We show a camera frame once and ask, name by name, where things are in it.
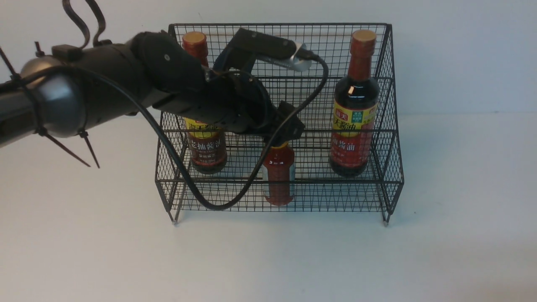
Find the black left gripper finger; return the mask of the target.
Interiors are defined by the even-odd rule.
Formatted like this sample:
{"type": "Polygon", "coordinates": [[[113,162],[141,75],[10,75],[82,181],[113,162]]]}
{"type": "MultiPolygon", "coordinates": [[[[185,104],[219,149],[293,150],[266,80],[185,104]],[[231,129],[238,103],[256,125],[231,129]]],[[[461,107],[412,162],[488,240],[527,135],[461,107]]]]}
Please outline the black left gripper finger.
{"type": "MultiPolygon", "coordinates": [[[[263,126],[263,142],[269,143],[274,136],[277,128],[287,119],[294,111],[295,107],[288,102],[280,101],[278,107],[274,107],[273,112],[269,115],[268,123],[263,126]]],[[[278,147],[290,140],[301,138],[305,125],[296,115],[291,115],[290,120],[284,124],[282,130],[276,135],[273,147],[278,147]]]]}

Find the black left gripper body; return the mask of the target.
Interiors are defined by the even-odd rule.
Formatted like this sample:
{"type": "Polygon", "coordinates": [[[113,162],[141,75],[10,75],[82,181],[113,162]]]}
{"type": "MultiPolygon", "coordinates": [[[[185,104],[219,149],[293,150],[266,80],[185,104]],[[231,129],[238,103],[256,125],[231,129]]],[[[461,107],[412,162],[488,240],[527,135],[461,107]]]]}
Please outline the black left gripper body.
{"type": "Polygon", "coordinates": [[[234,133],[261,135],[277,116],[266,89],[247,76],[202,70],[169,93],[153,107],[234,133]]]}

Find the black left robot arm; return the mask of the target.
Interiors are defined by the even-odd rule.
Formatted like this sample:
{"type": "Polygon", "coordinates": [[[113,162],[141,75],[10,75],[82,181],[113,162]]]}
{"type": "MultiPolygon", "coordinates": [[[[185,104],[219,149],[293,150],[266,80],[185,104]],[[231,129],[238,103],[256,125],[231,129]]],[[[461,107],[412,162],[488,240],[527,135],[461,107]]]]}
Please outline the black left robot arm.
{"type": "Polygon", "coordinates": [[[294,71],[311,66],[307,47],[240,28],[213,69],[188,54],[167,33],[143,32],[125,44],[90,49],[61,45],[21,69],[37,105],[17,83],[1,85],[1,146],[38,130],[68,138],[143,107],[179,115],[230,132],[270,138],[292,111],[274,106],[253,79],[257,60],[294,71]]]}

